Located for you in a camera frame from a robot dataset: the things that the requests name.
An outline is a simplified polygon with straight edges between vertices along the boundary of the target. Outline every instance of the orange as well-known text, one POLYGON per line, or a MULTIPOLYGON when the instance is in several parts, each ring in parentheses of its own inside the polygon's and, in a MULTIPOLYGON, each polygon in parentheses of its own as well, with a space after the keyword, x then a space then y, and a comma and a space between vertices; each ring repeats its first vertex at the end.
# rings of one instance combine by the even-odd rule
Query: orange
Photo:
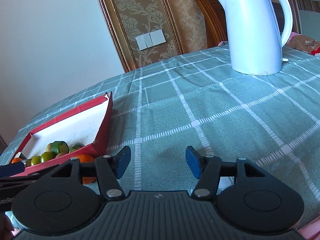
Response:
POLYGON ((11 163, 17 163, 17 162, 21 162, 21 161, 22 161, 21 158, 14 158, 11 163))
MULTIPOLYGON (((81 163, 89 163, 89 162, 93 162, 94 158, 91 155, 88 154, 80 154, 78 156, 76 156, 80 159, 81 163)), ((96 177, 83 177, 82 178, 82 184, 83 185, 87 185, 90 184, 92 182, 94 182, 96 180, 96 177)))

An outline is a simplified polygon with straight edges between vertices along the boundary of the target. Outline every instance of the white switch panel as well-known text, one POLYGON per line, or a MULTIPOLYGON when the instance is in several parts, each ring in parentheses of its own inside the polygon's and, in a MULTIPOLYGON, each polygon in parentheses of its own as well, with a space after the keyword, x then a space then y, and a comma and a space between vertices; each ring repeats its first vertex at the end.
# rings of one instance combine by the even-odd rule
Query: white switch panel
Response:
POLYGON ((152 41, 151 41, 151 37, 150 37, 150 33, 145 33, 142 35, 144 42, 147 45, 147 48, 153 47, 152 41))
POLYGON ((147 48, 147 45, 146 45, 142 35, 136 36, 136 41, 138 43, 138 47, 139 47, 140 50, 143 50, 143 49, 147 48))
POLYGON ((156 30, 150 33, 151 41, 153 46, 156 46, 158 44, 164 43, 165 38, 163 35, 162 30, 156 30))

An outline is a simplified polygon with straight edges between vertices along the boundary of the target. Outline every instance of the wallpaper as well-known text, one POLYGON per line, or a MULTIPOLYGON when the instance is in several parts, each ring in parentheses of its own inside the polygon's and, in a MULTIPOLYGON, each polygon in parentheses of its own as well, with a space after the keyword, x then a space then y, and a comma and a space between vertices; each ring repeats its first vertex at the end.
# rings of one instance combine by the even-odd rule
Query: wallpaper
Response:
POLYGON ((207 48, 204 17, 194 0, 168 0, 182 39, 184 51, 207 48))
POLYGON ((113 0, 113 2, 138 67, 177 55, 160 0, 113 0), (163 30, 166 42, 140 51, 135 37, 159 29, 163 30))

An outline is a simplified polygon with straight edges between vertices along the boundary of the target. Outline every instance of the electric kettle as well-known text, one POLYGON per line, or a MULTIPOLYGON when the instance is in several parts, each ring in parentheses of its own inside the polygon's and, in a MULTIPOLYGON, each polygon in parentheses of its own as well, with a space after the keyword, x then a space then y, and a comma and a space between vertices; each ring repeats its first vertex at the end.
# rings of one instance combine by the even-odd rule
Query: electric kettle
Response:
POLYGON ((271 0, 218 0, 226 13, 231 66, 249 75, 271 75, 282 68, 282 47, 292 31, 288 0, 278 0, 284 12, 280 35, 271 0))

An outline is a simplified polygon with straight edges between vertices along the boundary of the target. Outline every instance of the cardboard box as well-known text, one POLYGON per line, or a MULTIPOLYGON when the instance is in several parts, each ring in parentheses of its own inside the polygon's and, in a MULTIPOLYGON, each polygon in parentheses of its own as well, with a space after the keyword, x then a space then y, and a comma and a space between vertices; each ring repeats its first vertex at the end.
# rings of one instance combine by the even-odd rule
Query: cardboard box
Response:
POLYGON ((27 159, 41 156, 47 145, 54 141, 65 141, 69 148, 75 143, 83 143, 84 147, 45 163, 27 167, 23 173, 15 176, 25 176, 62 164, 70 157, 80 154, 88 154, 94 158, 104 155, 108 145, 112 106, 111 92, 110 96, 105 94, 94 98, 30 131, 12 159, 18 152, 22 152, 27 159))

